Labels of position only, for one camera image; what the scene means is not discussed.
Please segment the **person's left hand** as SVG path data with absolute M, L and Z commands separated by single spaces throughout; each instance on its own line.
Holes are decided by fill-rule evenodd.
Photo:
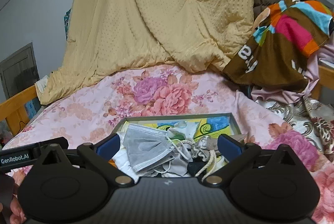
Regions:
M 18 202 L 18 185 L 8 175 L 1 174 L 1 223 L 24 223 L 26 218 L 21 205 Z

